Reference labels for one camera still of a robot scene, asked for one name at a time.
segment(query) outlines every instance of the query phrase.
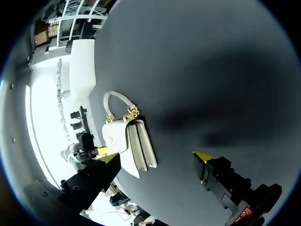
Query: screw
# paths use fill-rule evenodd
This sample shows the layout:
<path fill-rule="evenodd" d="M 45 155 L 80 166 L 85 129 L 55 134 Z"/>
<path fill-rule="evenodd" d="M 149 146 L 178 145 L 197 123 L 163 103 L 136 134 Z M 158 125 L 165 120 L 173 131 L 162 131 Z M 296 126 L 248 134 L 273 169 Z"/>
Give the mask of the screw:
<path fill-rule="evenodd" d="M 61 188 L 67 189 L 67 187 L 68 187 L 67 181 L 66 180 L 61 180 Z"/>
<path fill-rule="evenodd" d="M 79 187 L 78 186 L 74 186 L 73 190 L 77 192 L 79 190 Z"/>
<path fill-rule="evenodd" d="M 47 196 L 47 195 L 48 195 L 48 191 L 46 191 L 46 190 L 43 191 L 43 192 L 42 192 L 42 195 L 43 195 L 43 196 Z"/>

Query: handbag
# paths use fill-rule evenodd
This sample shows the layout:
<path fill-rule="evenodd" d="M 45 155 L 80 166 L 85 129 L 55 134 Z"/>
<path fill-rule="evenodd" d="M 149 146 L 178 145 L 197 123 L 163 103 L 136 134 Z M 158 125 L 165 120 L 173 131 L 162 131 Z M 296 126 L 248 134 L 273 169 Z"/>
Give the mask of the handbag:
<path fill-rule="evenodd" d="M 109 97 L 117 97 L 127 105 L 127 111 L 121 120 L 115 120 L 109 108 Z M 138 119 L 140 110 L 126 96 L 107 92 L 103 96 L 103 106 L 107 121 L 103 126 L 103 138 L 109 148 L 109 154 L 119 153 L 121 167 L 129 174 L 140 178 L 140 171 L 148 167 L 157 167 L 157 161 L 147 134 L 144 121 Z"/>

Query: gold chain strap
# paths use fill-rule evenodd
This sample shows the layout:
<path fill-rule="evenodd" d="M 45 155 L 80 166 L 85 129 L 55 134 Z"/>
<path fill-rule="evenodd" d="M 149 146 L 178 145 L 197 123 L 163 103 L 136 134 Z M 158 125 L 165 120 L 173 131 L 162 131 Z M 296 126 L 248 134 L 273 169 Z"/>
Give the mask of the gold chain strap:
<path fill-rule="evenodd" d="M 140 114 L 140 110 L 137 107 L 135 107 L 133 110 L 127 109 L 127 111 L 128 111 L 128 113 L 123 116 L 123 120 L 135 119 Z M 114 120 L 113 114 L 107 115 L 107 121 L 106 121 L 107 124 L 109 122 L 113 122 L 113 120 Z"/>
<path fill-rule="evenodd" d="M 128 120 L 128 119 L 135 119 L 138 117 L 138 115 L 140 114 L 140 111 L 137 107 L 135 107 L 133 110 L 128 109 L 128 114 L 126 114 L 124 116 L 124 119 Z"/>
<path fill-rule="evenodd" d="M 113 122 L 113 120 L 114 120 L 114 115 L 113 115 L 113 114 L 107 115 L 107 121 L 106 121 L 107 124 L 108 124 L 109 122 Z"/>

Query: cardboard box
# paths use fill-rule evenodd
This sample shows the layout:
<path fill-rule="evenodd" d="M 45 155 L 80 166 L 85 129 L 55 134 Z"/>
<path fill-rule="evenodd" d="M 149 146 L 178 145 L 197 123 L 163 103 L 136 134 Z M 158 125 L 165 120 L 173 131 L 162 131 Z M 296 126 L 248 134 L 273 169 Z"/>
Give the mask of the cardboard box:
<path fill-rule="evenodd" d="M 48 27 L 48 37 L 53 37 L 57 35 L 58 25 L 53 25 Z"/>
<path fill-rule="evenodd" d="M 49 32 L 55 32 L 58 30 L 58 25 L 53 25 L 48 27 Z"/>
<path fill-rule="evenodd" d="M 45 42 L 48 41 L 48 34 L 46 31 L 43 31 L 39 34 L 37 34 L 35 37 L 34 37 L 34 41 L 36 43 L 36 45 L 40 45 L 40 44 L 43 44 Z"/>

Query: red label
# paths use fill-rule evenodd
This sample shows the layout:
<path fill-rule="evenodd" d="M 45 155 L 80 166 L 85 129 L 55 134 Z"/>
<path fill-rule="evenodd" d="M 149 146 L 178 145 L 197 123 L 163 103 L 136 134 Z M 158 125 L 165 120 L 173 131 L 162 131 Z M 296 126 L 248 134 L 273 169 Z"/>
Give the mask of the red label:
<path fill-rule="evenodd" d="M 250 216 L 252 216 L 252 214 L 253 214 L 252 210 L 251 210 L 250 208 L 247 207 L 247 208 L 245 208 L 245 210 L 239 215 L 239 217 L 234 221 L 234 223 L 237 222 L 237 221 L 239 221 L 239 220 L 241 220 L 242 218 L 250 217 Z"/>

